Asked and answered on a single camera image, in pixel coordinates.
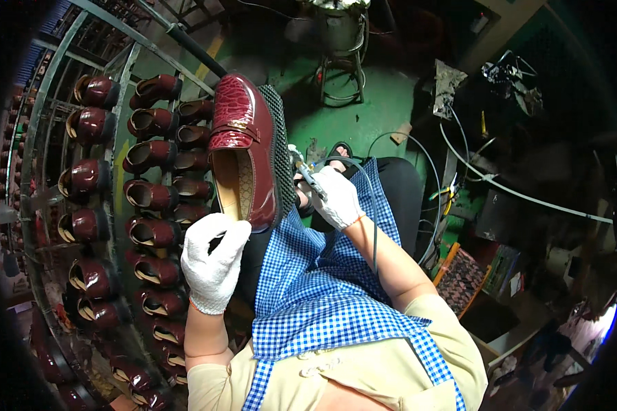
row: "black pants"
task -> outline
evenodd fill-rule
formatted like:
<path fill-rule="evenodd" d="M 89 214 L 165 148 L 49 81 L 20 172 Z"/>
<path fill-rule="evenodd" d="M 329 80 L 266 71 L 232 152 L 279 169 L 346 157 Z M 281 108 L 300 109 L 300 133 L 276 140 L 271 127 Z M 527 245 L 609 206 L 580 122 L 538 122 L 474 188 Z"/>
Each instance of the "black pants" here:
<path fill-rule="evenodd" d="M 355 167 L 349 167 L 343 175 L 349 179 L 357 170 Z M 397 157 L 377 159 L 377 170 L 382 189 L 393 212 L 402 248 L 413 257 L 416 251 L 416 236 L 419 233 L 425 181 L 409 161 Z M 334 230 L 317 212 L 313 213 L 311 221 L 311 227 L 317 231 L 328 233 Z M 252 234 L 242 255 L 235 295 L 244 300 L 252 310 L 256 300 L 258 276 L 261 275 L 263 257 L 270 236 L 271 230 L 262 234 Z"/>
<path fill-rule="evenodd" d="M 530 366 L 545 357 L 544 371 L 552 372 L 557 365 L 556 357 L 566 355 L 572 349 L 571 339 L 558 332 L 558 328 L 555 318 L 546 323 L 524 351 L 521 363 Z"/>

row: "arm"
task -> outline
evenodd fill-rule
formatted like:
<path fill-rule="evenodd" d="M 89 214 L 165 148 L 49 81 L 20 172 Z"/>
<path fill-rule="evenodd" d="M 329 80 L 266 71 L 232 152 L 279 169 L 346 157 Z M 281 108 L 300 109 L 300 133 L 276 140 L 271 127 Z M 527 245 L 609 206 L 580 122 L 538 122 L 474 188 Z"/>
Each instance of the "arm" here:
<path fill-rule="evenodd" d="M 212 253 L 210 241 L 223 234 Z M 233 358 L 223 312 L 238 282 L 240 260 L 251 225 L 221 213 L 205 216 L 185 234 L 181 266 L 190 287 L 191 306 L 185 323 L 185 368 L 228 365 Z"/>
<path fill-rule="evenodd" d="M 486 367 L 476 343 L 452 309 L 441 297 L 425 294 L 409 303 L 404 313 L 432 320 L 428 332 L 448 364 L 467 410 L 477 410 L 487 389 Z"/>
<path fill-rule="evenodd" d="M 363 216 L 343 229 L 345 234 L 372 268 L 374 223 Z M 380 228 L 377 229 L 377 270 L 382 288 L 391 297 L 393 308 L 403 312 L 407 305 L 423 294 L 435 294 L 436 288 L 422 268 Z"/>

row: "pliers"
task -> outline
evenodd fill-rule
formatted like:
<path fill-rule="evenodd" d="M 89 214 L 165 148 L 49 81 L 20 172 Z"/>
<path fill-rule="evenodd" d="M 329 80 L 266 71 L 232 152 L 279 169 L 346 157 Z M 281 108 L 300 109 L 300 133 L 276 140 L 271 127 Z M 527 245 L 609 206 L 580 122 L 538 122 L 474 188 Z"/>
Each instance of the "pliers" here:
<path fill-rule="evenodd" d="M 444 187 L 437 191 L 436 193 L 430 195 L 430 201 L 434 200 L 437 195 L 448 193 L 448 203 L 445 206 L 444 216 L 448 215 L 448 211 L 450 211 L 450 206 L 452 205 L 452 198 L 455 196 L 455 180 L 457 179 L 457 173 L 452 177 L 452 182 L 449 186 Z"/>

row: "beige shirt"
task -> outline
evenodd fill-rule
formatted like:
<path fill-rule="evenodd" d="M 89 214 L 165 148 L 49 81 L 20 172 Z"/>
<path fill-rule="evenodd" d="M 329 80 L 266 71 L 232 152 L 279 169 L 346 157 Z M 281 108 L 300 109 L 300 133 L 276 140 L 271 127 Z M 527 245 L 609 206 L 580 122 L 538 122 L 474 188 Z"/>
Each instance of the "beige shirt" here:
<path fill-rule="evenodd" d="M 467 410 L 477 410 L 487 387 L 482 357 L 446 302 L 437 295 L 422 295 L 404 313 L 432 320 L 428 332 L 445 358 Z M 193 367 L 187 375 L 188 409 L 241 410 L 256 369 L 252 356 L 250 341 L 229 366 Z M 456 409 L 454 383 L 435 387 L 410 342 L 395 338 L 277 361 L 261 410 L 314 410 L 328 380 L 351 387 L 392 410 Z"/>

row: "white glove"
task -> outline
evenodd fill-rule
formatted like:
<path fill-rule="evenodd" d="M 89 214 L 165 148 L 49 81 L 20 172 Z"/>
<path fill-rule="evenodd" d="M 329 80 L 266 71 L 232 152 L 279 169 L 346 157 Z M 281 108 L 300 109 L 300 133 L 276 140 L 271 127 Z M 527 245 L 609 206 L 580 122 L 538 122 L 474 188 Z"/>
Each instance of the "white glove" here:
<path fill-rule="evenodd" d="M 313 207 L 329 224 L 338 231 L 351 226 L 359 218 L 366 215 L 359 205 L 356 187 L 331 166 L 325 166 L 313 178 L 327 194 L 327 201 L 322 201 L 313 193 L 306 182 L 299 183 L 299 189 L 310 197 Z"/>
<path fill-rule="evenodd" d="M 210 242 L 224 232 L 222 242 L 208 255 Z M 250 234 L 249 222 L 233 221 L 222 213 L 208 214 L 187 229 L 181 267 L 190 287 L 189 300 L 199 311 L 216 315 L 226 309 Z"/>

